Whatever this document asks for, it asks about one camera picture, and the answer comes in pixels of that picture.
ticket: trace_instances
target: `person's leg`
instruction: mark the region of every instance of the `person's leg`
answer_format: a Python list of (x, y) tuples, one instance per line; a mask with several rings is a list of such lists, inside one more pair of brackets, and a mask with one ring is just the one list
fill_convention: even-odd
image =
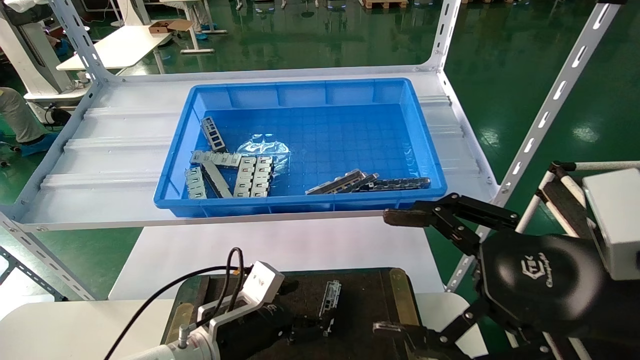
[(0, 113), (15, 133), (15, 140), (20, 143), (36, 140), (45, 134), (45, 129), (38, 124), (29, 106), (14, 89), (0, 88)]
[(200, 27), (202, 27), (202, 25), (209, 26), (209, 16), (207, 15), (207, 9), (204, 8), (204, 5), (198, 1), (193, 5), (193, 8), (196, 11)]
[(0, 113), (21, 144), (22, 155), (49, 150), (57, 134), (47, 133), (36, 120), (24, 99), (12, 88), (0, 87)]

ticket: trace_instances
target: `white metal shelf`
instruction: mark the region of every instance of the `white metal shelf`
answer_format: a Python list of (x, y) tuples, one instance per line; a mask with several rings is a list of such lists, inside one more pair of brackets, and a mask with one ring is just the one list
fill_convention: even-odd
[[(157, 176), (189, 90), (199, 84), (323, 79), (407, 78), (419, 97), (450, 192), (502, 206), (513, 193), (602, 34), (620, 8), (598, 3), (499, 186), (476, 140), (444, 65), (461, 0), (444, 0), (431, 57), (421, 65), (294, 69), (118, 77), (103, 66), (74, 7), (50, 2), (93, 85), (12, 206), (0, 206), (0, 222), (25, 248), (83, 299), (95, 296), (45, 247), (37, 231), (173, 224), (212, 224), (327, 217), (380, 212), (274, 214), (252, 217), (175, 218), (153, 204)], [(486, 231), (478, 230), (481, 236)], [(473, 262), (463, 257), (449, 281), (454, 291)]]
[[(497, 186), (487, 183), (491, 174), (483, 154), (474, 154), (476, 137), (466, 134), (466, 119), (457, 119), (449, 98), (434, 72), (412, 72), (413, 67), (398, 67), (404, 72), (380, 74), (378, 68), (344, 78), (408, 78), (412, 81), (420, 105), (443, 165), (449, 191), (490, 200)], [(280, 77), (264, 81), (317, 79), (317, 76), (295, 76), (287, 71)], [(157, 209), (153, 203), (157, 180), (166, 153), (191, 88), (200, 84), (233, 83), (235, 79), (199, 79), (157, 83), (125, 82), (107, 87), (88, 108), (83, 121), (66, 142), (53, 169), (44, 177), (38, 191), (28, 199), (24, 216), (16, 222), (25, 231), (128, 227), (137, 225), (170, 225), (237, 222), (238, 218), (183, 219), (170, 211)], [(303, 218), (344, 217), (344, 213), (303, 215)], [(244, 217), (245, 221), (284, 220), (289, 215)]]

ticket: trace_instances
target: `white shelf board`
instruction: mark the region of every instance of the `white shelf board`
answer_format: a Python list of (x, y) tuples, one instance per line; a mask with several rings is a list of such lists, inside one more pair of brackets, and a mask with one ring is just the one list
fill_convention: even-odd
[(22, 214), (15, 220), (23, 230), (34, 231), (38, 226), (65, 230), (378, 215), (379, 211), (185, 219), (153, 203), (158, 175), (193, 86), (358, 78), (411, 80), (449, 191), (479, 200), (495, 195), (497, 185), (487, 181), (493, 175), (484, 154), (475, 150), (479, 146), (466, 117), (461, 111), (454, 113), (435, 72), (400, 66), (136, 76), (95, 94), (37, 193), (23, 205), (21, 194), (14, 205), (14, 213)]

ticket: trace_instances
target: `black cable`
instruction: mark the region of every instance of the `black cable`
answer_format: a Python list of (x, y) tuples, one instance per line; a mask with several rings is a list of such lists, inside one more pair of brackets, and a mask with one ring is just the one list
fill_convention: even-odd
[(164, 285), (160, 290), (156, 291), (153, 295), (151, 295), (151, 297), (149, 299), (147, 299), (147, 301), (145, 301), (145, 303), (142, 304), (142, 306), (140, 306), (140, 308), (136, 311), (136, 313), (133, 314), (133, 316), (131, 317), (131, 320), (129, 320), (129, 323), (127, 324), (127, 326), (125, 326), (124, 330), (118, 336), (118, 339), (116, 339), (116, 342), (113, 344), (111, 349), (109, 349), (109, 352), (107, 353), (107, 356), (104, 357), (104, 360), (109, 360), (109, 358), (113, 355), (113, 352), (116, 350), (116, 348), (118, 347), (118, 345), (120, 344), (120, 342), (122, 341), (124, 336), (127, 334), (127, 331), (129, 331), (129, 329), (131, 328), (133, 323), (140, 317), (140, 314), (142, 314), (142, 312), (149, 306), (149, 304), (151, 304), (151, 302), (153, 300), (158, 298), (158, 296), (160, 296), (166, 290), (169, 290), (172, 286), (175, 286), (175, 285), (179, 284), (180, 282), (185, 281), (186, 279), (189, 279), (190, 277), (194, 277), (196, 275), (201, 275), (201, 274), (204, 274), (204, 273), (207, 273), (207, 272), (212, 272), (212, 271), (217, 271), (217, 270), (230, 271), (231, 269), (237, 270), (236, 267), (231, 267), (231, 266), (229, 266), (229, 264), (227, 264), (227, 266), (214, 266), (214, 267), (210, 267), (210, 268), (204, 268), (204, 269), (201, 269), (201, 270), (197, 270), (197, 271), (191, 272), (191, 273), (189, 273), (187, 275), (183, 275), (183, 276), (179, 277), (178, 279), (168, 283), (167, 285)]
[(233, 259), (235, 252), (238, 253), (238, 258), (240, 262), (240, 266), (238, 268), (240, 269), (239, 270), (240, 279), (238, 279), (236, 287), (234, 288), (234, 292), (229, 302), (229, 308), (227, 309), (227, 312), (233, 310), (233, 306), (236, 304), (236, 298), (238, 296), (238, 293), (240, 292), (242, 281), (244, 279), (244, 257), (242, 255), (242, 250), (240, 250), (239, 247), (234, 247), (233, 249), (231, 249), (231, 251), (229, 252), (229, 255), (227, 256), (227, 273), (225, 274), (225, 283), (222, 286), (222, 293), (220, 294), (220, 298), (218, 299), (218, 303), (216, 304), (216, 307), (207, 316), (203, 317), (202, 320), (196, 322), (196, 329), (203, 326), (207, 322), (211, 321), (211, 319), (213, 319), (216, 316), (216, 313), (218, 312), (218, 310), (220, 310), (220, 306), (222, 306), (222, 300), (224, 300), (224, 298), (227, 295), (227, 289), (229, 287), (229, 279), (231, 277), (231, 260)]
[(227, 312), (234, 309), (234, 306), (236, 305), (236, 298), (238, 298), (238, 294), (240, 293), (240, 289), (242, 288), (242, 282), (244, 281), (244, 257), (242, 256), (242, 250), (240, 250), (240, 248), (238, 247), (234, 247), (233, 249), (231, 249), (231, 254), (233, 254), (234, 251), (237, 251), (238, 260), (240, 261), (240, 264), (239, 264), (240, 278), (236, 283), (236, 288), (234, 289), (234, 293), (231, 294), (231, 300), (229, 300), (229, 307), (227, 308)]

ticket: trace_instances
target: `table leg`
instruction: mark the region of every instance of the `table leg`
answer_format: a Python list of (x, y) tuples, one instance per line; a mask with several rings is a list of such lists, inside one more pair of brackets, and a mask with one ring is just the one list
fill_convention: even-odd
[[(191, 17), (189, 16), (189, 10), (184, 12), (188, 21), (191, 21)], [(214, 49), (201, 49), (198, 47), (198, 39), (196, 39), (196, 32), (193, 30), (193, 27), (189, 29), (189, 34), (191, 35), (191, 41), (193, 42), (193, 49), (183, 49), (180, 50), (180, 54), (197, 54), (197, 53), (213, 53)]]
[(156, 63), (158, 64), (158, 70), (160, 70), (160, 74), (166, 74), (164, 72), (164, 65), (162, 64), (162, 56), (160, 56), (160, 51), (158, 51), (157, 47), (154, 47), (154, 56), (156, 57)]

